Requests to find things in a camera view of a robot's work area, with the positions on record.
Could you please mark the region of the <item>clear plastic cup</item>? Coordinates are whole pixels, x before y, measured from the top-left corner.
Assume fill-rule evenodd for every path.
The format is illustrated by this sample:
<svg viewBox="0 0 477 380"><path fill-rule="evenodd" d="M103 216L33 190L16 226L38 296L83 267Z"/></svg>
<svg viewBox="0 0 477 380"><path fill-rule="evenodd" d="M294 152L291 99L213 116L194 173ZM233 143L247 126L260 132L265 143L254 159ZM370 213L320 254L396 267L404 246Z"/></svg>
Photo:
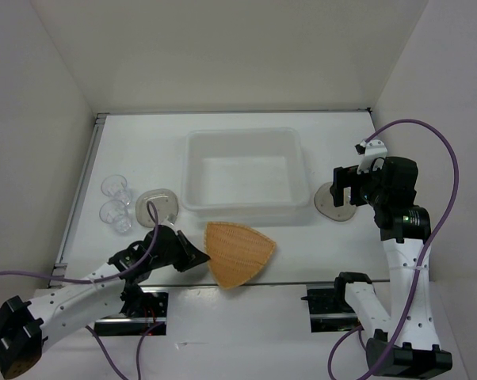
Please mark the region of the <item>clear plastic cup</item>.
<svg viewBox="0 0 477 380"><path fill-rule="evenodd" d="M109 225L116 234L128 234L132 228L132 217L127 206L116 199L104 203L99 211L100 220Z"/></svg>
<svg viewBox="0 0 477 380"><path fill-rule="evenodd" d="M128 186L127 179L120 174L106 177L101 183L101 191L105 196L118 200L126 206L132 202L132 190Z"/></svg>

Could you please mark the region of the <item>aluminium table frame rail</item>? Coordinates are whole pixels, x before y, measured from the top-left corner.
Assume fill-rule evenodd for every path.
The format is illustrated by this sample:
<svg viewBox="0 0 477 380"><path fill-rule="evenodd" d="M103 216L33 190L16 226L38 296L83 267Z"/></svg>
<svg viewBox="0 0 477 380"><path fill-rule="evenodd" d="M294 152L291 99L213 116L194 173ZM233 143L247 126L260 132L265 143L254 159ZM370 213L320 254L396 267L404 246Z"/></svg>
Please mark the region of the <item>aluminium table frame rail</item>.
<svg viewBox="0 0 477 380"><path fill-rule="evenodd" d="M96 158L102 130L105 126L108 115L109 114L107 112L98 113L96 115L90 143L86 151L82 171L80 173L77 188L75 190L74 198L71 204L70 213L63 231L63 236L59 245L59 251L52 268L52 276L54 276L55 279L50 279L48 281L48 288L61 287L63 285L63 283L59 280L62 279L66 274L67 262L65 261L65 256L67 255L67 251L69 249L68 246L73 241L74 234L77 230L78 220L82 212L86 191L90 181L90 175L92 173L93 163Z"/></svg>

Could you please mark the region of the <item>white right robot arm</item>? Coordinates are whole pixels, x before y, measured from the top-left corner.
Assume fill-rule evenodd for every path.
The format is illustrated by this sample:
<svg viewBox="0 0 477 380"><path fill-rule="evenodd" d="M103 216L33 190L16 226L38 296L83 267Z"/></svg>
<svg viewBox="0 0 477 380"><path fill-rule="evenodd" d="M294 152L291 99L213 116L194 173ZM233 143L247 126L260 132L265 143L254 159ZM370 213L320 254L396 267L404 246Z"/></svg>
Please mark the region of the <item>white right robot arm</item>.
<svg viewBox="0 0 477 380"><path fill-rule="evenodd" d="M366 332L366 360L375 376L431 379L452 369L442 349L429 299L428 211L415 205L417 164L407 158L375 158L367 169L334 169L334 206L350 190L354 206L368 204L380 229L390 276L391 308L385 310L364 273L342 272L334 281L332 302L353 310Z"/></svg>

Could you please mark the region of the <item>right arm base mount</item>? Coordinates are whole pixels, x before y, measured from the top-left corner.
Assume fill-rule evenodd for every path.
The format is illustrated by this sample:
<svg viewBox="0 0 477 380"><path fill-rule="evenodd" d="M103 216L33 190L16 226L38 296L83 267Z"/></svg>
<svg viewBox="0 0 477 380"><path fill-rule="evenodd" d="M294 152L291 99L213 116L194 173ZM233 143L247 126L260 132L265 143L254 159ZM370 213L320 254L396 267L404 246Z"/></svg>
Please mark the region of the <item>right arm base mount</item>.
<svg viewBox="0 0 477 380"><path fill-rule="evenodd" d="M313 333L347 332L359 325L357 315L338 300L331 284L309 284L301 299L307 303Z"/></svg>

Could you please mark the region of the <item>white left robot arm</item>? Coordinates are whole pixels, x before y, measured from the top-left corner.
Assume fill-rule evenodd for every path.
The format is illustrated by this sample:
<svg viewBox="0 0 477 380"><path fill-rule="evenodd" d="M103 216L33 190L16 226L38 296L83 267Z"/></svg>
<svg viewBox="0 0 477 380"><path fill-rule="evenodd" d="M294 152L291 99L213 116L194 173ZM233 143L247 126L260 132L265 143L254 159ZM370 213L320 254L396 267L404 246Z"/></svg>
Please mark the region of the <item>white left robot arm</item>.
<svg viewBox="0 0 477 380"><path fill-rule="evenodd" d="M0 306L0 373L13 379L31 369L51 346L96 320L136 315L143 306L140 283L172 266L186 272L209 260L181 231L157 226L83 279L24 301Z"/></svg>

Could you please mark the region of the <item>translucent plastic bin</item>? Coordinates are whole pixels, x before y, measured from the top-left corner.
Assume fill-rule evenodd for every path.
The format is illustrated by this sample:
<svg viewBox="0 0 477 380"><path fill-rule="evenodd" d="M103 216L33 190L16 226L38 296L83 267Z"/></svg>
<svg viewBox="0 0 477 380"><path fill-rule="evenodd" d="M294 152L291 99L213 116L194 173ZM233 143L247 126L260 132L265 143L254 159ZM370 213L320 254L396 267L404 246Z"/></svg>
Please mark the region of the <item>translucent plastic bin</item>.
<svg viewBox="0 0 477 380"><path fill-rule="evenodd" d="M205 221L275 222L311 197L300 135L289 127L189 133L181 204Z"/></svg>

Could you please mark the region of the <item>woven bamboo basket tray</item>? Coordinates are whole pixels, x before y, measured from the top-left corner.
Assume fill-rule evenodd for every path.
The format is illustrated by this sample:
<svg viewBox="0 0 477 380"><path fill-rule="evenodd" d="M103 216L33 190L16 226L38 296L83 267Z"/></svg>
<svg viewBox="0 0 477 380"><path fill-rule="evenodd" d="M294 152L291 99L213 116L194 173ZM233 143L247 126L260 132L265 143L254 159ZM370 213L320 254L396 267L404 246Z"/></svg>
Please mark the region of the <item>woven bamboo basket tray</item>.
<svg viewBox="0 0 477 380"><path fill-rule="evenodd" d="M208 222L204 250L208 268L218 286L234 289L252 280L269 263L277 243L248 226Z"/></svg>

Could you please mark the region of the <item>clear glass plate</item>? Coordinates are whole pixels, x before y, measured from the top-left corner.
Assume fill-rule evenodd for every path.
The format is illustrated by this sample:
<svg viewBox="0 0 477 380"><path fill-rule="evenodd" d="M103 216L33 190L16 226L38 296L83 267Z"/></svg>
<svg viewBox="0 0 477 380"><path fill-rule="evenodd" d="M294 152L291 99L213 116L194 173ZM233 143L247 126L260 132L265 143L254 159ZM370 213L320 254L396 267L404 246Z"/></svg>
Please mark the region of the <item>clear glass plate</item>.
<svg viewBox="0 0 477 380"><path fill-rule="evenodd" d="M344 204L340 207L334 206L334 198L330 193L332 183L322 184L314 196L314 205L316 210L323 216L335 221L349 221L357 211L357 207L350 203L350 189L344 190Z"/></svg>
<svg viewBox="0 0 477 380"><path fill-rule="evenodd" d="M140 195L135 202L135 217L143 227L152 229L155 226L147 210L149 202L153 203L157 210L159 224L162 224L162 220L169 214L178 216L178 199L174 192L166 188L150 190Z"/></svg>

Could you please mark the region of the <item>clear plastic cup front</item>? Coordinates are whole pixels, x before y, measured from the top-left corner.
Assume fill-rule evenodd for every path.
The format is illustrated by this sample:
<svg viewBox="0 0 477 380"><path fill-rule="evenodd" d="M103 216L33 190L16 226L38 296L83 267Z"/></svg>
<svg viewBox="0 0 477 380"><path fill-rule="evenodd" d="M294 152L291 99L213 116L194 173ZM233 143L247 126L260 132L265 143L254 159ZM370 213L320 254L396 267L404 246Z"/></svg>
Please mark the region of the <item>clear plastic cup front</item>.
<svg viewBox="0 0 477 380"><path fill-rule="evenodd" d="M128 234L132 228L132 217L127 206L116 199L104 203L99 211L100 220L109 225L116 234Z"/></svg>

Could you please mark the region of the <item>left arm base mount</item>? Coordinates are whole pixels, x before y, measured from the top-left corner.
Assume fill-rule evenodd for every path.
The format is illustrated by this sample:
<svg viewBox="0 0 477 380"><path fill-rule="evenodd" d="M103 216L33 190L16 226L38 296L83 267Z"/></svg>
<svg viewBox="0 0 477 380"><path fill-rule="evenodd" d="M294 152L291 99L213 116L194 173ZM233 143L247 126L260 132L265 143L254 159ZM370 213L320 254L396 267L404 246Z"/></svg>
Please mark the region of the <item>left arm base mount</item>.
<svg viewBox="0 0 477 380"><path fill-rule="evenodd" d="M169 295L164 291L148 291L133 311L119 313L98 320L93 330L99 336L166 335Z"/></svg>

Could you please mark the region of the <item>clear plastic cup rear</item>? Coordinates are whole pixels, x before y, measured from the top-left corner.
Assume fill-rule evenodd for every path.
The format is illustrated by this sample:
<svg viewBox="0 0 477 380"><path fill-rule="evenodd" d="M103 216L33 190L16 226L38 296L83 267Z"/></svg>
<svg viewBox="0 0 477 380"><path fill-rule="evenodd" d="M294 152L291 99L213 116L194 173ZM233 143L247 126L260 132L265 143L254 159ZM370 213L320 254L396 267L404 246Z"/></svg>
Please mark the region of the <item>clear plastic cup rear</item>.
<svg viewBox="0 0 477 380"><path fill-rule="evenodd" d="M106 177L101 183L101 191L105 196L118 200L126 206L132 202L132 190L128 186L127 179L120 174Z"/></svg>

